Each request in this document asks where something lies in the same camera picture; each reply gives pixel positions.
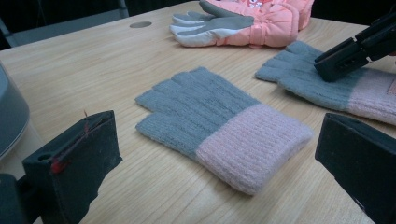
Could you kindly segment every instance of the table surface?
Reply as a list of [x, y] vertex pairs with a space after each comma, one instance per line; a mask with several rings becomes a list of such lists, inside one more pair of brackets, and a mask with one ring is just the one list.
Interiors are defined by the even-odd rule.
[[[188, 10], [201, 11], [197, 2], [189, 2], [0, 51], [0, 61], [29, 104], [31, 122], [44, 143], [83, 119], [84, 111], [115, 111], [123, 162], [107, 175], [81, 223], [372, 223], [314, 159], [324, 114], [334, 111], [254, 78], [280, 49], [181, 47], [168, 26], [172, 14]], [[152, 24], [130, 27], [141, 21]], [[364, 28], [312, 19], [298, 38], [327, 50]], [[396, 73], [394, 61], [387, 57], [369, 66]], [[137, 95], [198, 66], [315, 132], [254, 197], [230, 188], [200, 164], [134, 127], [149, 114], [134, 101]], [[361, 120], [396, 136], [395, 126]], [[20, 175], [19, 168], [8, 170]]]

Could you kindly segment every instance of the pink ski glove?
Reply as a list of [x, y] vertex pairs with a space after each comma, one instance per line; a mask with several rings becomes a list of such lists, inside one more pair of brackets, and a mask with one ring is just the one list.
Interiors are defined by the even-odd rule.
[[186, 47], [284, 47], [296, 40], [299, 27], [299, 11], [285, 2], [256, 1], [261, 7], [250, 7], [244, 2], [200, 0], [201, 8], [210, 15], [175, 15], [170, 30]]
[[207, 0], [211, 4], [214, 4], [218, 7], [223, 7], [222, 3], [224, 2], [234, 2], [234, 3], [239, 3], [242, 6], [247, 6], [250, 8], [254, 8], [256, 11], [260, 10], [263, 7], [269, 7], [272, 4], [280, 4], [280, 3], [286, 3], [291, 5], [292, 7], [296, 8], [297, 11], [299, 12], [299, 24], [298, 24], [298, 29], [303, 30], [309, 23], [309, 19], [311, 18], [311, 10], [312, 10], [312, 4], [314, 4], [314, 0], [278, 0], [278, 1], [273, 1], [273, 0]]

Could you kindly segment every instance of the gray object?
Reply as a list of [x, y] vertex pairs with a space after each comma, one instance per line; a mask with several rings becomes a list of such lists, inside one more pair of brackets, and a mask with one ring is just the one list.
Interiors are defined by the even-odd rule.
[[0, 159], [13, 148], [29, 122], [29, 106], [0, 64]]
[[258, 193], [311, 138], [311, 130], [200, 67], [136, 98], [152, 113], [143, 135], [202, 164], [234, 189]]
[[396, 94], [392, 92], [395, 74], [363, 67], [329, 83], [314, 66], [321, 54], [295, 41], [268, 60], [256, 78], [276, 82], [316, 105], [396, 125]]

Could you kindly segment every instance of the knitted glove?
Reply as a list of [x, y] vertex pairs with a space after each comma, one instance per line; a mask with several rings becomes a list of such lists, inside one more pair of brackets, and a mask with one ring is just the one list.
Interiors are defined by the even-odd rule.
[[277, 82], [314, 104], [396, 125], [394, 74], [360, 68], [336, 82], [325, 82], [314, 67], [321, 54], [296, 41], [267, 61], [256, 78]]
[[264, 3], [259, 9], [215, 0], [201, 0], [200, 6], [212, 16], [198, 22], [190, 14], [174, 16], [170, 30], [183, 46], [284, 47], [297, 38], [299, 12], [281, 1]]
[[205, 68], [177, 74], [136, 101], [153, 112], [136, 125], [139, 132], [251, 195], [312, 135]]

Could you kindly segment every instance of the ribbed cuff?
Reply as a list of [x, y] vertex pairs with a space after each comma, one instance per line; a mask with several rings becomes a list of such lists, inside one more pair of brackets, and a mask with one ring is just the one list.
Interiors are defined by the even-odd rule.
[[259, 104], [207, 137], [196, 159], [233, 188], [253, 195], [311, 137], [300, 121]]
[[396, 95], [389, 93], [396, 76], [374, 69], [361, 68], [360, 72], [363, 75], [350, 94], [347, 111], [396, 125]]

